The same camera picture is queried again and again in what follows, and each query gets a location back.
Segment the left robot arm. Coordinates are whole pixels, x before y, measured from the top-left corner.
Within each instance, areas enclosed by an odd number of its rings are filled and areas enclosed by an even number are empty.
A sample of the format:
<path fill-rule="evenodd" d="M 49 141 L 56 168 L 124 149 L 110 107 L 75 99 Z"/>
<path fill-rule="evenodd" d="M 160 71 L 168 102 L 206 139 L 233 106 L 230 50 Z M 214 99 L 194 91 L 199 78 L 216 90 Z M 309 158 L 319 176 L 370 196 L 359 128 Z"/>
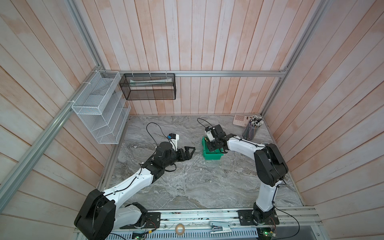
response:
<path fill-rule="evenodd" d="M 162 142 L 140 169 L 121 183 L 99 191 L 91 191 L 84 201 L 74 225 L 88 240 L 104 240 L 110 233 L 124 226 L 145 226 L 147 209 L 139 203 L 122 205 L 141 189 L 153 184 L 176 162 L 188 161 L 195 148 L 174 149 L 174 144 Z"/>

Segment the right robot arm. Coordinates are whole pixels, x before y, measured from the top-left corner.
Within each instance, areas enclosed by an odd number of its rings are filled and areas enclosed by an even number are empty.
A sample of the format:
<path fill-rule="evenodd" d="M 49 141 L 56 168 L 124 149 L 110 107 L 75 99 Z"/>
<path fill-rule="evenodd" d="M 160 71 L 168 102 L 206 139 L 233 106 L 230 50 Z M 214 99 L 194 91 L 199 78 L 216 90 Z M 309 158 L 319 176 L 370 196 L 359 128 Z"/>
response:
<path fill-rule="evenodd" d="M 256 144 L 234 134 L 228 135 L 221 125 L 205 127 L 205 132 L 204 141 L 209 151 L 220 150 L 223 154 L 233 151 L 255 161 L 261 185 L 253 206 L 252 224 L 278 225 L 280 221 L 274 206 L 275 196 L 278 187 L 282 185 L 285 175 L 289 172 L 278 147 L 274 144 Z"/>

